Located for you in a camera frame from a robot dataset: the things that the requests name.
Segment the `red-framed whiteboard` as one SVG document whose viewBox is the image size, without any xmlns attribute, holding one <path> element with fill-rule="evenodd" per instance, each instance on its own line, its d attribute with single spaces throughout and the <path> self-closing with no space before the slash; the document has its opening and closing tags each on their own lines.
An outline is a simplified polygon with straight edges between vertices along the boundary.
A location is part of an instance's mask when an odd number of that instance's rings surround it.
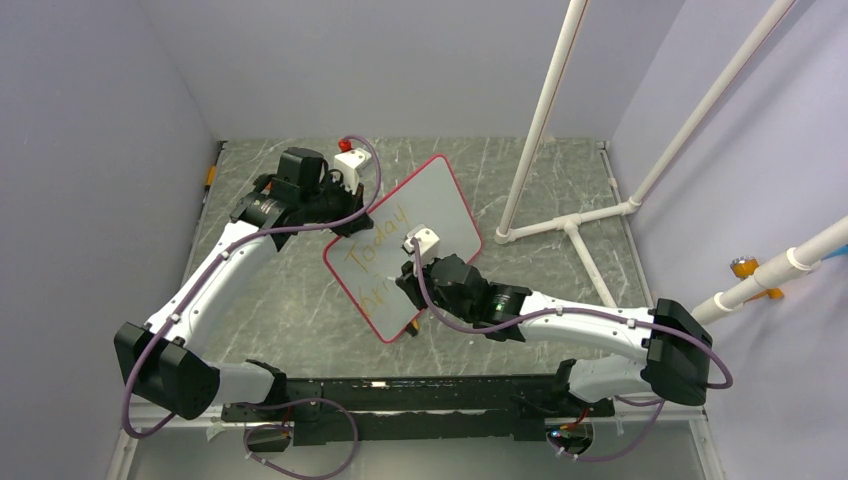
<svg viewBox="0 0 848 480">
<path fill-rule="evenodd" d="M 406 235 L 425 226 L 439 237 L 437 255 L 465 262 L 483 249 L 483 238 L 448 158 L 438 154 L 400 181 L 369 210 L 370 230 L 338 237 L 323 261 L 377 338 L 391 343 L 419 311 L 394 278 L 409 259 Z"/>
</svg>

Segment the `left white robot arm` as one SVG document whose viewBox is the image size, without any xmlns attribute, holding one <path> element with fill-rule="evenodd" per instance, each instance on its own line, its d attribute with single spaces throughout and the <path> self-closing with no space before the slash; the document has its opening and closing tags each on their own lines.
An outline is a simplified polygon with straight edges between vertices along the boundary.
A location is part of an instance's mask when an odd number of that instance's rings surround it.
<svg viewBox="0 0 848 480">
<path fill-rule="evenodd" d="M 290 147 L 276 171 L 258 176 L 236 204 L 214 248 L 178 292 L 140 325 L 125 323 L 114 345 L 125 382 L 122 425 L 137 395 L 170 418 L 195 419 L 209 407 L 248 404 L 264 420 L 279 417 L 289 400 L 286 375 L 265 363 L 215 363 L 203 359 L 210 335 L 231 302 L 287 241 L 306 231 L 330 230 L 350 237 L 372 228 L 361 177 L 379 167 L 368 142 L 340 143 L 333 160 L 311 149 Z"/>
</svg>

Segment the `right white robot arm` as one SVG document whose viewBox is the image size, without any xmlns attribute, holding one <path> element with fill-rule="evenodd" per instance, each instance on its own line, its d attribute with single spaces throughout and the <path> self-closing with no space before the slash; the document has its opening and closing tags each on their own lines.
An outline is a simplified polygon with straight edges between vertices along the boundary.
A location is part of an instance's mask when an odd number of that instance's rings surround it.
<svg viewBox="0 0 848 480">
<path fill-rule="evenodd" d="M 639 308 L 561 300 L 490 282 L 456 255 L 423 267 L 407 261 L 395 284 L 417 310 L 431 310 L 455 331 L 499 342 L 574 341 L 604 352 L 600 359 L 562 362 L 550 392 L 564 415 L 636 393 L 702 406 L 715 386 L 709 380 L 710 367 L 718 362 L 712 337 L 670 299 Z"/>
</svg>

